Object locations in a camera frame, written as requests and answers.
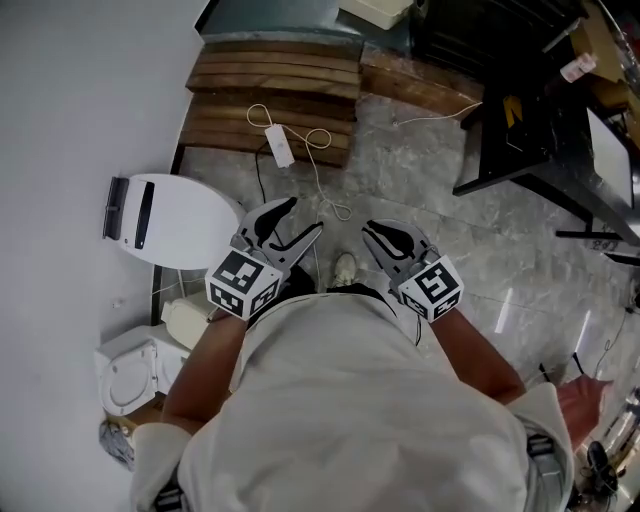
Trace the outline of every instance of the marble floor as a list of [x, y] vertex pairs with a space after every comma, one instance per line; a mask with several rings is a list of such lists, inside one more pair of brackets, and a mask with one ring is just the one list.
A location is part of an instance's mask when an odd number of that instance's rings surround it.
[[[629, 294], [628, 268], [579, 242], [555, 238], [555, 229], [579, 229], [580, 222], [515, 184], [452, 196], [454, 184], [473, 172], [474, 165], [477, 171], [478, 160], [472, 151], [477, 134], [467, 140], [457, 121], [394, 126], [395, 120], [432, 114], [372, 95], [360, 100], [357, 113], [346, 169], [319, 168], [325, 194], [352, 209], [347, 222], [338, 220], [328, 204], [321, 205], [310, 164], [296, 162], [278, 169], [273, 158], [260, 157], [267, 199], [299, 198], [294, 212], [283, 219], [280, 235], [286, 239], [299, 233], [316, 215], [324, 221], [316, 244], [321, 287], [330, 279], [337, 256], [350, 251], [359, 260], [362, 281], [386, 294], [388, 280], [365, 248], [360, 230], [373, 218], [413, 222], [449, 255], [464, 280], [463, 313], [528, 385], [540, 378], [540, 363], [555, 369], [558, 381], [576, 376], [570, 356], [578, 344], [584, 370], [593, 374], [605, 343], [617, 336], [599, 376], [616, 380], [612, 397], [626, 395], [640, 356], [634, 336], [640, 332], [640, 316], [625, 319], [623, 309]], [[251, 154], [190, 148], [180, 172], [214, 186], [246, 209], [262, 203]], [[302, 265], [316, 276], [313, 254]], [[175, 281], [174, 273], [167, 274], [165, 282]], [[193, 277], [185, 273], [185, 279]], [[189, 291], [199, 287], [202, 283], [193, 283]], [[408, 332], [415, 333], [415, 314], [397, 309]], [[423, 336], [432, 335], [426, 324], [423, 327]], [[617, 399], [610, 400], [607, 410], [615, 409], [615, 403]]]

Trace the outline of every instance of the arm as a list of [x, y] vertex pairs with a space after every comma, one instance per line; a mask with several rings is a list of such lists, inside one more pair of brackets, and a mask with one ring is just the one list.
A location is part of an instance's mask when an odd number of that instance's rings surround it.
[[163, 423], [195, 434], [218, 414], [229, 394], [246, 329], [247, 323], [236, 317], [214, 317], [167, 395]]
[[525, 393], [517, 372], [457, 309], [431, 329], [462, 382], [502, 404]]

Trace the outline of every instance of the shoe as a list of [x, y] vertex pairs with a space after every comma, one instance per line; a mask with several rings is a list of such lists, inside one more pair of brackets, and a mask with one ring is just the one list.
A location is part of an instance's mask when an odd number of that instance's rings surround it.
[[631, 279], [628, 308], [640, 312], [640, 281], [638, 279]]
[[345, 252], [340, 255], [336, 266], [333, 268], [333, 282], [331, 288], [340, 288], [341, 286], [349, 286], [356, 281], [356, 259], [353, 254]]

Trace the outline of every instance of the wooden plank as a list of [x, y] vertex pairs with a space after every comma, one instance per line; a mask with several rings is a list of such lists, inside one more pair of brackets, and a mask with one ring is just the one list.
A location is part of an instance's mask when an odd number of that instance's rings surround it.
[[314, 78], [342, 84], [360, 85], [360, 75], [349, 71], [298, 66], [295, 64], [269, 64], [261, 62], [214, 62], [196, 64], [194, 75], [270, 75]]
[[482, 101], [482, 85], [459, 73], [369, 44], [362, 54], [362, 91], [451, 115]]
[[[304, 126], [287, 125], [290, 129], [298, 133], [302, 137], [306, 137], [307, 134], [314, 128], [307, 128]], [[248, 135], [264, 135], [264, 128], [258, 128], [250, 125], [246, 119], [217, 119], [213, 117], [198, 118], [187, 117], [187, 120], [182, 128], [184, 131], [214, 131], [214, 132], [226, 132], [226, 133], [244, 133]], [[284, 131], [287, 139], [298, 142], [300, 139], [296, 137], [289, 130]], [[331, 133], [331, 145], [332, 148], [349, 149], [349, 136], [341, 133]], [[327, 134], [324, 132], [314, 132], [309, 138], [309, 142], [318, 146], [324, 146], [329, 141]]]
[[320, 43], [302, 43], [292, 41], [221, 41], [207, 43], [202, 53], [212, 52], [282, 52], [302, 53], [317, 55], [319, 57], [331, 57], [358, 62], [362, 54], [361, 44], [329, 45]]
[[[265, 136], [242, 135], [236, 133], [212, 132], [212, 131], [183, 131], [180, 135], [180, 144], [191, 147], [231, 149], [255, 153], [267, 141]], [[306, 147], [302, 142], [291, 142], [291, 153], [298, 160], [309, 161]], [[269, 145], [261, 150], [261, 153], [271, 154]], [[311, 154], [317, 164], [326, 164], [334, 167], [344, 167], [349, 152], [345, 149], [327, 148], [311, 149]]]
[[222, 105], [249, 108], [256, 103], [266, 105], [269, 110], [285, 110], [287, 112], [331, 117], [350, 122], [356, 120], [354, 102], [338, 105], [335, 102], [313, 101], [304, 98], [295, 98], [286, 91], [247, 89], [244, 92], [235, 93], [198, 93], [194, 94], [191, 99], [191, 105]]
[[473, 105], [467, 96], [456, 91], [402, 77], [389, 71], [371, 70], [367, 66], [363, 70], [362, 90], [423, 107], [444, 116], [455, 114]]
[[305, 55], [303, 53], [284, 52], [216, 52], [202, 53], [198, 57], [198, 64], [210, 64], [214, 62], [262, 62], [279, 64], [297, 64], [299, 66], [313, 66], [317, 68], [337, 69], [358, 73], [360, 64], [357, 61], [334, 59], [332, 57], [319, 57], [318, 55]]
[[[306, 128], [324, 128], [329, 132], [351, 135], [353, 124], [347, 121], [329, 119], [320, 116], [309, 116], [286, 112], [284, 110], [269, 109], [271, 120], [274, 123], [292, 126], [304, 126]], [[218, 105], [192, 105], [189, 109], [190, 118], [215, 117], [221, 119], [241, 119], [247, 120], [247, 109], [244, 107], [225, 107]], [[269, 119], [265, 111], [261, 108], [254, 108], [251, 111], [251, 121], [254, 123], [268, 124]]]
[[349, 100], [357, 100], [360, 95], [360, 87], [355, 85], [290, 76], [198, 75], [190, 77], [187, 81], [187, 88], [193, 92], [210, 91], [211, 89], [227, 87], [260, 87], [264, 89], [300, 91], [326, 96], [337, 96]]

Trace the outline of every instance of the black wire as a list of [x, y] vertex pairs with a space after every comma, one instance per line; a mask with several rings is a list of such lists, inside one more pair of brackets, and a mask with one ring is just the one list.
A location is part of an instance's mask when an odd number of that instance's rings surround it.
[[595, 468], [593, 467], [593, 465], [590, 466], [583, 466], [580, 469], [580, 475], [583, 476], [584, 478], [594, 478], [594, 477], [598, 477], [601, 479], [602, 483], [605, 485], [605, 487], [607, 487], [610, 491], [611, 494], [608, 496], [609, 501], [607, 502], [607, 509], [605, 510], [605, 512], [608, 512], [609, 508], [611, 506], [611, 496], [616, 496], [616, 493], [618, 492], [616, 489], [613, 489], [606, 481], [604, 481], [602, 479], [602, 477], [600, 476], [604, 471], [608, 471], [608, 466], [605, 466], [604, 468], [602, 468], [600, 471], [595, 471]]
[[422, 322], [420, 321], [420, 315], [416, 313], [418, 317], [418, 325], [416, 326], [416, 347], [420, 344], [420, 340], [422, 339]]
[[580, 374], [584, 375], [584, 370], [582, 369], [582, 365], [580, 364], [580, 359], [578, 359], [578, 354], [574, 352], [571, 357], [573, 357], [573, 360], [576, 362], [576, 365], [578, 366], [578, 370], [580, 370]]
[[[267, 196], [265, 195], [264, 187], [262, 186], [262, 178], [260, 178], [260, 166], [258, 165], [258, 155], [260, 154], [260, 151], [262, 151], [267, 144], [269, 144], [269, 141], [266, 141], [262, 146], [260, 146], [258, 148], [258, 151], [256, 151], [253, 155], [256, 161], [256, 174], [258, 175], [258, 183], [260, 184], [260, 191], [262, 192], [262, 204], [265, 204], [267, 202]], [[276, 234], [276, 238], [278, 239], [278, 242], [280, 242], [280, 245], [284, 245], [282, 243], [282, 240], [278, 232], [275, 229], [273, 230], [273, 232]]]
[[267, 202], [267, 197], [264, 194], [264, 187], [262, 186], [262, 179], [260, 178], [260, 166], [258, 165], [258, 155], [260, 154], [260, 151], [262, 151], [267, 144], [269, 144], [269, 141], [266, 141], [262, 146], [260, 146], [258, 151], [256, 151], [253, 155], [256, 161], [256, 173], [258, 174], [258, 183], [260, 184], [260, 191], [262, 192], [262, 204], [265, 204]]
[[545, 367], [544, 367], [544, 365], [542, 363], [540, 363], [538, 365], [538, 370], [540, 370], [540, 373], [542, 373], [542, 376], [544, 377], [544, 380], [546, 380], [547, 382], [551, 382], [551, 379], [547, 375], [547, 370], [545, 369]]
[[620, 328], [618, 329], [618, 333], [616, 334], [616, 337], [613, 339], [613, 343], [611, 343], [611, 340], [607, 340], [606, 343], [604, 344], [604, 352], [600, 356], [600, 359], [598, 359], [598, 362], [596, 363], [596, 369], [593, 371], [594, 378], [597, 377], [598, 375], [598, 369], [600, 368], [600, 363], [604, 359], [604, 356], [606, 356], [607, 352], [609, 352], [609, 350], [611, 350], [615, 346], [615, 344], [618, 343], [618, 338], [620, 337], [620, 333], [622, 332], [622, 327], [624, 326], [624, 322], [626, 319], [627, 319], [627, 312], [625, 311], [624, 316], [622, 317], [622, 323], [620, 324]]

